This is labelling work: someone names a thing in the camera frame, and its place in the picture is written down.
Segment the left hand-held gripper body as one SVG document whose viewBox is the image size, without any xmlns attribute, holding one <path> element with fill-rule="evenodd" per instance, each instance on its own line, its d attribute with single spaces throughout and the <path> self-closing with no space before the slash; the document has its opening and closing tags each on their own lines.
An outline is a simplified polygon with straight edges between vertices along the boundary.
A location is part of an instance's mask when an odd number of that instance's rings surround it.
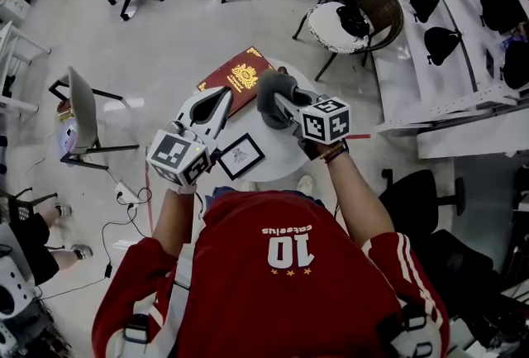
<svg viewBox="0 0 529 358">
<path fill-rule="evenodd" d="M 183 103 L 166 129 L 157 131 L 146 161 L 162 179 L 189 186 L 209 171 L 232 100 L 228 87 L 203 90 Z"/>
</svg>

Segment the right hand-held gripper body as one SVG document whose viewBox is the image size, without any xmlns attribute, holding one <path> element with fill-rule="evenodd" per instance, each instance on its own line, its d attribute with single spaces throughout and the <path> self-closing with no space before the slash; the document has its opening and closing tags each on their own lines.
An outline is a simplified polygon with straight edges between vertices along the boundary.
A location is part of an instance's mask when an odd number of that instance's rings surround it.
<svg viewBox="0 0 529 358">
<path fill-rule="evenodd" d="M 338 97 L 309 92 L 312 93 L 310 106 L 296 106 L 293 93 L 291 99 L 276 93 L 274 101 L 279 115 L 293 127 L 302 151 L 309 160 L 315 160 L 320 155 L 317 144 L 330 146 L 350 134 L 350 105 Z"/>
</svg>

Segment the person's left forearm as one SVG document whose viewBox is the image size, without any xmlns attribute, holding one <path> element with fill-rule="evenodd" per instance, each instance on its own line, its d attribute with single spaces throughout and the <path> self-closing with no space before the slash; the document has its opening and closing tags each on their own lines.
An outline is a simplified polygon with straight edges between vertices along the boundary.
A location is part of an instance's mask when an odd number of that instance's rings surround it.
<svg viewBox="0 0 529 358">
<path fill-rule="evenodd" d="M 152 237 L 168 255 L 179 257 L 184 244 L 192 238 L 194 193 L 176 193 L 167 189 Z"/>
</svg>

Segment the person's right forearm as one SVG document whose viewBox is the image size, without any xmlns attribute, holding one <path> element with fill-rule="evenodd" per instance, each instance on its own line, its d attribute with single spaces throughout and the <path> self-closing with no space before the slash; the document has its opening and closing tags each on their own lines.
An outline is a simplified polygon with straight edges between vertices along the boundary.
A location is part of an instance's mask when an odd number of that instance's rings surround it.
<svg viewBox="0 0 529 358">
<path fill-rule="evenodd" d="M 350 155 L 342 152 L 326 163 L 350 238 L 358 245 L 394 232 L 392 220 Z"/>
</svg>

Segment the white power strip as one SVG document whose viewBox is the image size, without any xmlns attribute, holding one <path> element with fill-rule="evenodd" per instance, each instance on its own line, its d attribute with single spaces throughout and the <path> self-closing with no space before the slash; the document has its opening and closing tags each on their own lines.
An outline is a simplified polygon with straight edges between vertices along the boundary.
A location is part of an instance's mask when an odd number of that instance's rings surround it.
<svg viewBox="0 0 529 358">
<path fill-rule="evenodd" d="M 140 199 L 138 196 L 130 190 L 123 182 L 118 182 L 115 187 L 115 192 L 117 194 L 117 201 L 121 204 L 139 204 Z"/>
</svg>

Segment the person's blue shorts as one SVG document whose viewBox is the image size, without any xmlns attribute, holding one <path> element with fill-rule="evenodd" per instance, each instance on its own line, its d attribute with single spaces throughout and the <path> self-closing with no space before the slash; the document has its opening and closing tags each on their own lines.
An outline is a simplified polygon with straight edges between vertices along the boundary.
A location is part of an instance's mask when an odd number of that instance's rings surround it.
<svg viewBox="0 0 529 358">
<path fill-rule="evenodd" d="M 223 197 L 224 195 L 228 194 L 228 193 L 242 193 L 242 190 L 236 190 L 232 187 L 228 187 L 228 186 L 221 186 L 221 187 L 215 187 L 214 190 L 212 191 L 212 194 L 211 195 L 207 195 L 205 197 L 206 199 L 206 208 L 210 208 L 212 206 L 212 204 L 214 203 L 215 200 Z M 292 194 L 292 195 L 297 195 L 299 197 L 302 197 L 302 198 L 305 198 L 309 201 L 312 201 L 314 203 L 316 203 L 317 205 L 321 206 L 321 207 L 325 207 L 325 204 L 323 203 L 323 201 L 321 199 L 316 199 L 310 195 L 306 195 L 305 193 L 302 193 L 300 191 L 297 191 L 297 190 L 282 190 L 281 193 L 288 193 L 288 194 Z"/>
</svg>

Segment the person's right white shoe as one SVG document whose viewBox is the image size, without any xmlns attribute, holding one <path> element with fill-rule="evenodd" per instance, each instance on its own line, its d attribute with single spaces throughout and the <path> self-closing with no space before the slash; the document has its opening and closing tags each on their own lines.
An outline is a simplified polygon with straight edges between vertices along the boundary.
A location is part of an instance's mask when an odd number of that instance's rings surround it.
<svg viewBox="0 0 529 358">
<path fill-rule="evenodd" d="M 307 196 L 311 196 L 313 192 L 314 181 L 311 175 L 303 175 L 297 182 L 296 190 Z"/>
</svg>

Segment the white shelf rack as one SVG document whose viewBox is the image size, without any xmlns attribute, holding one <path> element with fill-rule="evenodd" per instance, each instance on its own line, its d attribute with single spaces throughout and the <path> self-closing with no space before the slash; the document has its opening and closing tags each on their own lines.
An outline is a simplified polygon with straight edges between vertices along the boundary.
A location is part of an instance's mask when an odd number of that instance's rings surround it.
<svg viewBox="0 0 529 358">
<path fill-rule="evenodd" d="M 384 120 L 377 132 L 410 131 L 422 159 L 529 150 L 529 89 L 504 86 L 423 101 L 403 30 L 374 53 Z"/>
</svg>

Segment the black pouch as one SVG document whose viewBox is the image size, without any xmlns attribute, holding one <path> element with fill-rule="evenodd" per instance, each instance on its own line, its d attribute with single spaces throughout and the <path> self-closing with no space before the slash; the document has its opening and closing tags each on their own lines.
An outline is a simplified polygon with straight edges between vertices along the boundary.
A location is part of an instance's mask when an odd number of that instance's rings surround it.
<svg viewBox="0 0 529 358">
<path fill-rule="evenodd" d="M 369 23 L 358 7 L 343 5 L 336 9 L 342 28 L 351 36 L 363 38 L 369 34 Z"/>
</svg>

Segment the white purple bag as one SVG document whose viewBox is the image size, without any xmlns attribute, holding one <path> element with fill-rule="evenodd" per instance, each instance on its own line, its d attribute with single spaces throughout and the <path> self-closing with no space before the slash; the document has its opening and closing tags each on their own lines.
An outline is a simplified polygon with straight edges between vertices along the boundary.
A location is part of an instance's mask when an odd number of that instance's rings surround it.
<svg viewBox="0 0 529 358">
<path fill-rule="evenodd" d="M 60 157 L 69 153 L 76 146 L 77 122 L 74 117 L 60 121 L 57 126 L 57 143 Z"/>
</svg>

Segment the row of black bags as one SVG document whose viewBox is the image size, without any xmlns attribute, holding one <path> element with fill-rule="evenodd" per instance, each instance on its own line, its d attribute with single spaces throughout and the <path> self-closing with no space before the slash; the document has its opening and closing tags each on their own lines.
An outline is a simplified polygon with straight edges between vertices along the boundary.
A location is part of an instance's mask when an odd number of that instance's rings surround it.
<svg viewBox="0 0 529 358">
<path fill-rule="evenodd" d="M 529 89 L 524 0 L 399 0 L 421 99 Z"/>
</svg>

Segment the black mesh metal chair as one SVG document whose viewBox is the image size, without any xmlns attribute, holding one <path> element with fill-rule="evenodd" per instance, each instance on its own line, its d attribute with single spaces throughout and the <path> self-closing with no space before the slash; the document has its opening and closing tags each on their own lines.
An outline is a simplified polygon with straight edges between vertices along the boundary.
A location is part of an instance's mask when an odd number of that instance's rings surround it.
<svg viewBox="0 0 529 358">
<path fill-rule="evenodd" d="M 57 193 L 52 193 L 32 200 L 24 200 L 21 198 L 24 193 L 32 191 L 33 188 L 27 188 L 13 195 L 0 189 L 0 222 L 25 221 L 34 216 L 34 208 L 37 205 L 48 199 L 58 197 Z"/>
</svg>

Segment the person's red jersey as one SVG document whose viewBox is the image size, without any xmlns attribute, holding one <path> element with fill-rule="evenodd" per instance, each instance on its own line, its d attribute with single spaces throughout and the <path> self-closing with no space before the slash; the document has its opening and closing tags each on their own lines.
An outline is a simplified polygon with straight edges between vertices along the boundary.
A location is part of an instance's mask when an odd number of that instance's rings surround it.
<svg viewBox="0 0 529 358">
<path fill-rule="evenodd" d="M 403 234 L 358 246 L 279 191 L 228 193 L 204 221 L 168 358 L 445 358 L 445 306 Z"/>
</svg>

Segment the white desk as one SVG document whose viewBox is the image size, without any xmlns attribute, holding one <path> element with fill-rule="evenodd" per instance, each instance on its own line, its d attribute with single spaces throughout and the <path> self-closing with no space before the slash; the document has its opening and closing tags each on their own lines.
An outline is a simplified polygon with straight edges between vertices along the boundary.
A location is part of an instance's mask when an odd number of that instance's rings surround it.
<svg viewBox="0 0 529 358">
<path fill-rule="evenodd" d="M 23 112 L 38 112 L 38 106 L 15 99 L 4 93 L 11 62 L 13 60 L 18 60 L 20 63 L 30 65 L 33 61 L 32 58 L 26 57 L 17 51 L 19 40 L 25 41 L 32 47 L 40 50 L 42 53 L 46 53 L 47 55 L 51 53 L 50 47 L 41 45 L 32 40 L 24 32 L 16 28 L 12 21 L 9 21 L 0 30 L 0 104 L 17 108 Z"/>
</svg>

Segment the black picture frame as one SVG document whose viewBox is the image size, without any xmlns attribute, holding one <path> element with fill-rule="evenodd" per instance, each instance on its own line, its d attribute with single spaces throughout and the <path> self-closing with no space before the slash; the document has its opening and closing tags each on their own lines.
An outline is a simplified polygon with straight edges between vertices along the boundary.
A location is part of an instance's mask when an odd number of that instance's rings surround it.
<svg viewBox="0 0 529 358">
<path fill-rule="evenodd" d="M 221 152 L 217 163 L 231 180 L 235 180 L 257 166 L 264 158 L 263 151 L 251 135 L 246 133 Z"/>
</svg>

